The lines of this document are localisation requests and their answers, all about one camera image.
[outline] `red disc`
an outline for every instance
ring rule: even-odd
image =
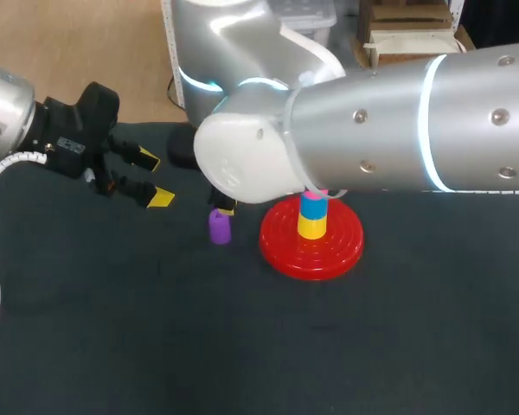
[[[277,203],[261,223],[259,248],[273,268],[309,281],[339,277],[363,252],[362,223],[352,209],[329,200],[327,233],[318,240],[298,234],[299,196]]]

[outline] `purple cylinder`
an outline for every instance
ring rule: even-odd
[[[226,245],[231,241],[230,218],[217,209],[209,214],[209,238],[216,245]]]

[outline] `cardboard box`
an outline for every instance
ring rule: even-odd
[[[475,49],[475,45],[473,44],[471,38],[469,37],[469,34],[463,26],[459,26],[458,31],[455,34],[455,38],[458,39],[458,41],[460,41],[462,45],[464,45],[466,50],[469,51]],[[363,47],[363,43],[359,42],[356,38],[353,38],[352,49],[354,50],[354,56],[356,57],[357,62],[360,64],[360,67],[364,69],[371,68],[368,52]],[[397,54],[394,58],[392,58],[392,56],[387,55],[387,57],[385,58],[386,61],[380,61],[379,65],[425,59],[432,56],[433,55],[431,54]]]
[[[446,0],[360,0],[356,37],[368,42],[371,30],[436,30],[452,25]]]

